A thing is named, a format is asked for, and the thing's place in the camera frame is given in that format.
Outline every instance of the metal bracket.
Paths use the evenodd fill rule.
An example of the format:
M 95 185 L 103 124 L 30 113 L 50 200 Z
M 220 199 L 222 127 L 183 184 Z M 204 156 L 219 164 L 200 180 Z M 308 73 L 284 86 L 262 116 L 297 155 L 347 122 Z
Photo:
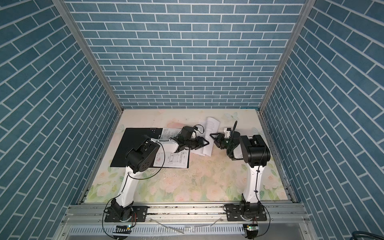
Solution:
M 147 217 L 147 211 L 148 211 L 148 207 L 147 206 L 133 206 L 132 207 L 132 213 L 133 214 L 136 213 L 136 222 L 145 222 L 145 218 Z M 105 216 L 105 222 L 118 222 L 118 223 L 122 223 L 119 220 L 119 217 L 114 214 L 114 211 L 108 211 L 108 214 Z
M 252 221 L 249 218 L 244 217 L 240 214 L 240 206 L 235 204 L 230 204 L 230 206 L 224 206 L 224 210 L 227 212 L 227 221 L 228 222 L 238 222 L 238 221 Z M 257 221 L 266 221 L 265 208 L 263 205 L 260 206 L 260 211 L 255 214 Z

